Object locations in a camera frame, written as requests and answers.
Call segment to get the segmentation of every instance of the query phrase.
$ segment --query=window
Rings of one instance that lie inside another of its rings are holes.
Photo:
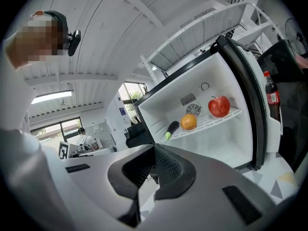
[[[119,93],[130,120],[133,120],[132,118],[136,116],[138,118],[138,114],[133,104],[145,95],[145,90],[146,86],[141,83],[125,82],[120,87]]]
[[[44,128],[32,130],[31,134],[38,138],[42,145],[50,146],[56,151],[59,150],[59,142],[64,141],[75,144],[77,142],[78,128],[80,128],[80,118],[59,122]]]

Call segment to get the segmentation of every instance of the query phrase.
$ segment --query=cola bottle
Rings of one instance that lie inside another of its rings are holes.
[[[280,121],[280,97],[277,85],[270,77],[270,72],[263,73],[266,79],[265,92],[269,103],[270,116]]]

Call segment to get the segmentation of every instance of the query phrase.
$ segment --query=round vent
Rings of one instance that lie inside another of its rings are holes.
[[[197,104],[190,104],[187,106],[186,108],[186,113],[190,113],[190,114],[193,114],[195,115],[196,117],[198,117],[200,115],[200,112],[201,112],[201,107]]]

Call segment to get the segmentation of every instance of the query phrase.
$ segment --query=eggplant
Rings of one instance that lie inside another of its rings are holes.
[[[169,125],[166,133],[166,140],[169,140],[171,138],[171,135],[179,128],[180,124],[178,121],[173,121]]]

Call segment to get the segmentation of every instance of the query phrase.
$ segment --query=bottle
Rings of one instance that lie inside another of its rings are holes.
[[[266,79],[265,92],[269,103],[270,116],[280,121],[280,97],[277,85],[270,77],[270,72],[263,73]]]

